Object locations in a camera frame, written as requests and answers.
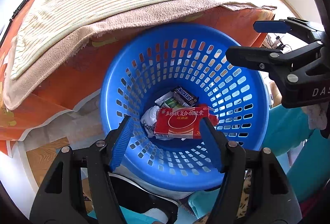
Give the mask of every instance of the white lettering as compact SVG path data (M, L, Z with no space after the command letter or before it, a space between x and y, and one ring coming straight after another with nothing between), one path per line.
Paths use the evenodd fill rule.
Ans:
M314 91L313 91L313 97L315 97L318 93L318 88L315 88Z

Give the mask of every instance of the laundry basket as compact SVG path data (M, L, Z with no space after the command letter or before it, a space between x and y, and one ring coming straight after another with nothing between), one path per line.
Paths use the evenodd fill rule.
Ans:
M122 164L142 180L174 191L219 186L202 140L148 138L140 124L155 100L182 86L220 119L217 130L228 140L259 150L268 123L268 98L257 71L232 66L225 56L239 45L216 29L173 23L152 28L131 41L112 61L101 89L104 132L118 128L126 115L134 132Z

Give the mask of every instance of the red medicine box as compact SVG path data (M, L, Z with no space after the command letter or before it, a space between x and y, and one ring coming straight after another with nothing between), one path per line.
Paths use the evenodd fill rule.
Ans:
M166 138L201 139L199 122L204 117L208 117L213 125L218 124L217 117L209 114L208 107L161 108L154 133Z

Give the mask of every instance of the metal screw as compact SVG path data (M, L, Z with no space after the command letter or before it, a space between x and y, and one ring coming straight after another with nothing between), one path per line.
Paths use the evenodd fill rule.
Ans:
M298 76L292 73L287 76L287 79L289 82L298 82L299 80Z
M232 148L235 148L237 146L237 142L236 141L229 141L228 146L232 147Z
M97 147L103 147L105 145L105 141L104 140L98 140L97 142L96 142L96 146Z
M272 152L270 148L263 148L262 151L266 154L270 154Z
M278 53L275 53L275 52L270 53L269 55L270 55L271 57L279 57L279 54L278 54Z
M62 149L61 149L61 152L63 153L66 153L70 150L70 147L69 146L64 146Z

